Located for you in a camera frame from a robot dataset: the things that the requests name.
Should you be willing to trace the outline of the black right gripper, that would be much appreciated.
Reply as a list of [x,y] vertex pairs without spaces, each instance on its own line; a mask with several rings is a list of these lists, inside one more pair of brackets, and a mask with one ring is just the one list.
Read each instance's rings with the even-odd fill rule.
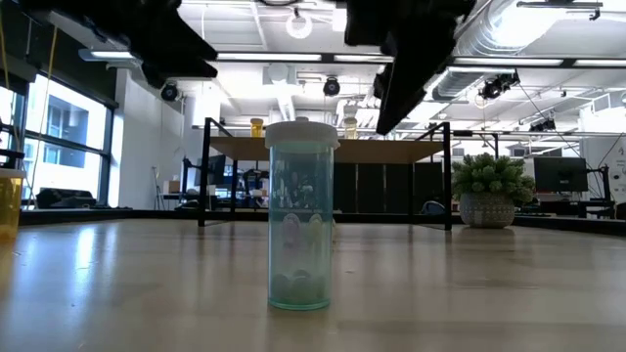
[[[477,0],[344,0],[348,46],[378,46],[394,61],[376,74],[380,99],[376,132],[388,134],[425,98],[425,85],[455,47],[455,30]],[[420,40],[430,47],[413,46]]]

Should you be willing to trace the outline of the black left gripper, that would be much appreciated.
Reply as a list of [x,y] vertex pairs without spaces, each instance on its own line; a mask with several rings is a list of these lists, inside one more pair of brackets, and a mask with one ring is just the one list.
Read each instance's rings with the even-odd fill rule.
[[[180,17],[182,0],[19,0],[21,10],[38,20],[56,13],[89,29],[101,42],[124,45],[137,59],[179,57],[214,61],[217,52]],[[148,84],[161,89],[170,78],[214,78],[204,61],[157,66],[141,63]]]

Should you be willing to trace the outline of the teal pill bottle white cap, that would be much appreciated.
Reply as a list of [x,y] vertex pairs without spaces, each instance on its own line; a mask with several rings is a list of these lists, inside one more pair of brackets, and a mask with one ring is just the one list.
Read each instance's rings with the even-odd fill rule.
[[310,311],[331,301],[336,129],[283,121],[266,129],[270,156],[268,303]]

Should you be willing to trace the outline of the wooden shelf black metal legs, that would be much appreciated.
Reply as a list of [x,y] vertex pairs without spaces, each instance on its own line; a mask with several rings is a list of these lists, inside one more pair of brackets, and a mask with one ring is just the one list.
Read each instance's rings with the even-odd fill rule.
[[[452,167],[451,127],[442,122],[426,130],[417,139],[403,141],[342,140],[335,152],[335,161],[356,164],[408,164],[408,188],[414,186],[415,163],[438,152],[444,153],[443,189],[444,209],[439,222],[446,231],[452,229]],[[266,161],[269,151],[261,137],[235,137],[219,122],[208,117],[204,120],[201,150],[201,190],[198,223],[202,226],[207,219],[206,190],[209,152],[216,149],[233,160],[233,169],[238,169],[241,160]]]

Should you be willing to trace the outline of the white ceiling light strip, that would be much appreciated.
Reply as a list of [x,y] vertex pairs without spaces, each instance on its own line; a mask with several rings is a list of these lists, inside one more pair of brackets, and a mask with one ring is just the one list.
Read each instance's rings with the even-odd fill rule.
[[387,64],[394,59],[375,54],[223,52],[217,57],[224,63],[323,63],[323,64]]
[[126,51],[79,49],[78,56],[85,62],[126,62],[136,60],[135,56]]
[[626,59],[456,58],[451,66],[626,68]]

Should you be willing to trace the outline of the black track light cluster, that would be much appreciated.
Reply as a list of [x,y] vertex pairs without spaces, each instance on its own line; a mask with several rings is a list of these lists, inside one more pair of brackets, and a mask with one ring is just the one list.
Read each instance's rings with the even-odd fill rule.
[[495,100],[519,82],[520,79],[516,71],[498,74],[484,82],[484,86],[478,91],[478,96],[484,100]]

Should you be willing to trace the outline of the black partition panels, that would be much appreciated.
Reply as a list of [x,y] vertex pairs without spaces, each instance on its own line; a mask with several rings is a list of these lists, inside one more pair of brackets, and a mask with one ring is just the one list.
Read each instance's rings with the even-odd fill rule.
[[341,213],[415,214],[444,211],[444,175],[441,162],[417,162],[410,188],[409,164],[336,163],[334,210]]

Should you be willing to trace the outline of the white round ceiling fixture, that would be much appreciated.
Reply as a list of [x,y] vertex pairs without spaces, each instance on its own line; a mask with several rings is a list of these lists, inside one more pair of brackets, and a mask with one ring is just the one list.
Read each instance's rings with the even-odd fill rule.
[[313,21],[305,14],[293,12],[286,21],[286,32],[294,39],[305,39],[313,31]]

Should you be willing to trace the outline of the black computer monitor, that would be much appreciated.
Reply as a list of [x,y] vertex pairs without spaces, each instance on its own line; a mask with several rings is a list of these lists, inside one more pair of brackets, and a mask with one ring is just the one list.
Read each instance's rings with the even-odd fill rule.
[[587,163],[581,157],[542,156],[533,159],[538,193],[588,191]]
[[226,156],[224,154],[211,156],[208,160],[208,184],[222,185],[225,183],[224,174],[226,166]]

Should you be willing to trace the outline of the green plant in patterned pot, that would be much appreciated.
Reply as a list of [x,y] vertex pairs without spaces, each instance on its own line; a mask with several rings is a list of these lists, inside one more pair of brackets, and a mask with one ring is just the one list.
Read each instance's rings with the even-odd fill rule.
[[535,181],[524,173],[524,160],[491,154],[466,155],[452,163],[453,196],[462,221],[472,228],[503,229],[515,208],[531,202]]

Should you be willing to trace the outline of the large window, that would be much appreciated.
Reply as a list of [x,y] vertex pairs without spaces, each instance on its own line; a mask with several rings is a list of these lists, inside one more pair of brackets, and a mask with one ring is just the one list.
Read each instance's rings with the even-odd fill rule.
[[44,190],[105,201],[112,110],[42,74],[32,82],[0,72],[0,149],[23,153],[22,204],[39,208]]

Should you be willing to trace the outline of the black sofa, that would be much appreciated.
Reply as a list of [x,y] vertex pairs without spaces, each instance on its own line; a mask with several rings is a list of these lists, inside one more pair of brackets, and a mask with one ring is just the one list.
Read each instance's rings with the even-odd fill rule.
[[90,208],[97,200],[88,191],[43,188],[36,195],[41,209]]

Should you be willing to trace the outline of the silver ventilation duct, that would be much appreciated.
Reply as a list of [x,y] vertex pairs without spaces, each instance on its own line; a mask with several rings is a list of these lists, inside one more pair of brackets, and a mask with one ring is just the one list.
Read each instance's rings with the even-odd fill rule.
[[539,39],[555,19],[519,8],[519,1],[525,0],[492,0],[457,40],[452,56],[514,56]]

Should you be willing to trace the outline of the black aluminium table frame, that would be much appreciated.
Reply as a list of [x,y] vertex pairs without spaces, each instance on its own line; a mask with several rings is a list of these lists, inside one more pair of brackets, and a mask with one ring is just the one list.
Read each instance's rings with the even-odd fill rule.
[[[162,219],[162,220],[197,220],[196,211],[171,210],[133,210],[133,209],[44,209],[28,210],[21,213],[22,226],[53,225],[71,222],[97,222],[122,219]],[[337,223],[355,224],[413,224],[443,225],[443,216],[403,214],[335,214]],[[268,220],[266,212],[207,212],[206,221],[251,221]],[[516,216],[514,226],[549,230],[608,235],[626,238],[626,221],[594,220],[579,218]]]

